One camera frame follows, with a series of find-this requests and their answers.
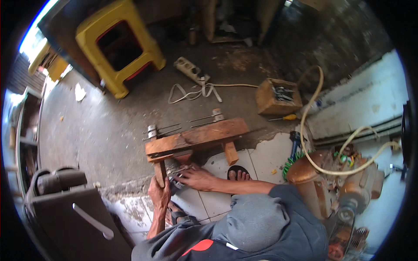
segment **flip-flop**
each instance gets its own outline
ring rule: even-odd
[[[227,172],[227,179],[229,179],[229,180],[231,180],[231,179],[229,178],[229,172],[230,172],[231,170],[235,171],[235,180],[238,180],[238,170],[241,170],[241,172],[248,173],[248,170],[246,170],[244,167],[241,167],[241,166],[238,166],[238,165],[231,166],[231,167],[229,168],[228,172]]]
[[[173,226],[177,224],[177,218],[183,218],[185,216],[187,216],[187,214],[181,209],[181,211],[177,211],[177,212],[173,212],[173,210],[171,208],[168,208],[171,212],[171,222],[173,222]]]

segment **yellow screwdriver handle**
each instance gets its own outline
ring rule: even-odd
[[[294,119],[297,119],[296,114],[289,114],[288,116],[283,117],[283,120],[286,121],[293,121]]]

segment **white cable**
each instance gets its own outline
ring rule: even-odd
[[[202,81],[202,85],[195,85],[195,86],[192,87],[192,88],[201,87],[202,89],[200,91],[192,91],[192,92],[186,93],[186,91],[183,89],[183,87],[180,84],[174,84],[173,87],[171,88],[170,96],[168,97],[168,104],[174,104],[174,103],[182,101],[184,99],[187,99],[187,100],[191,101],[191,100],[199,98],[199,96],[201,96],[202,94],[203,94],[204,97],[209,97],[209,95],[212,92],[215,94],[216,99],[219,102],[222,102],[222,99],[219,96],[218,92],[216,91],[215,87],[236,87],[236,86],[258,88],[257,85],[251,85],[251,84],[211,84],[211,83],[205,83],[204,81]],[[181,97],[178,100],[171,101],[171,98],[173,97],[174,89],[176,87],[182,92],[183,97]],[[196,96],[194,96],[193,98],[189,98],[189,95],[191,95],[191,94],[196,94]]]
[[[312,166],[314,168],[316,168],[319,172],[327,174],[327,175],[351,175],[357,172],[360,172],[362,170],[364,170],[365,168],[367,168],[370,164],[372,164],[375,159],[383,152],[383,150],[386,147],[389,146],[393,146],[393,147],[397,147],[397,148],[401,148],[400,145],[396,142],[386,142],[385,144],[382,145],[382,147],[380,147],[380,149],[377,151],[377,153],[370,159],[368,160],[365,164],[361,165],[360,167],[358,167],[357,169],[354,170],[349,170],[349,171],[330,171],[330,170],[324,170],[323,168],[319,167],[317,164],[315,164],[315,162],[311,159],[311,157],[309,156],[308,152],[306,151],[305,148],[305,142],[303,140],[303,130],[304,130],[304,125],[305,125],[305,119],[306,116],[308,114],[309,109],[311,108],[311,105],[314,103],[316,97],[318,96],[319,92],[322,89],[322,85],[324,84],[324,72],[322,71],[322,68],[319,67],[318,65],[314,65],[310,68],[308,68],[300,77],[299,81],[296,83],[297,86],[299,86],[299,84],[302,82],[302,80],[304,79],[304,77],[307,75],[308,71],[310,71],[311,69],[314,68],[318,68],[319,70],[319,83],[318,83],[318,87],[315,90],[315,93],[313,94],[312,98],[309,100],[309,103],[307,105],[307,109],[303,112],[302,114],[302,119],[301,119],[301,145],[302,145],[302,150],[306,155],[306,158],[309,160],[309,162],[312,164]],[[349,138],[348,140],[344,143],[343,147],[341,148],[340,152],[342,152],[342,150],[345,148],[345,146],[347,144],[349,144],[353,138],[360,133],[363,129],[371,129],[376,135],[377,132],[370,126],[362,126],[360,128],[358,128]]]

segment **bare foot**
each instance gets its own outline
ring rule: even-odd
[[[238,170],[238,173],[235,173],[234,170],[231,170],[228,173],[228,176],[230,180],[235,180],[235,176],[237,177],[238,181],[252,180],[252,178],[250,178],[250,175],[248,173],[245,173],[245,171],[241,171],[241,170]]]
[[[166,222],[168,223],[168,224],[170,224],[170,225],[173,225],[173,220],[171,219],[171,211],[170,211],[170,209],[173,211],[173,212],[183,212],[183,210],[182,209],[180,209],[180,208],[178,208],[173,202],[169,202],[168,203],[168,209],[167,209],[167,212],[166,212]],[[183,217],[178,217],[177,219],[176,219],[176,222],[178,223],[178,222],[180,222],[180,220],[182,219]]]

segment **man's arm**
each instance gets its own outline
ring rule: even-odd
[[[194,168],[196,170],[182,171],[182,177],[174,177],[174,179],[199,191],[215,191],[227,194],[268,194],[276,186],[276,184],[258,180],[224,180],[215,177],[209,171],[197,165],[194,165]]]
[[[147,235],[147,239],[151,239],[163,231],[166,225],[167,206],[171,199],[168,177],[165,180],[165,187],[161,188],[154,176],[151,179],[148,195],[154,204],[154,217]]]

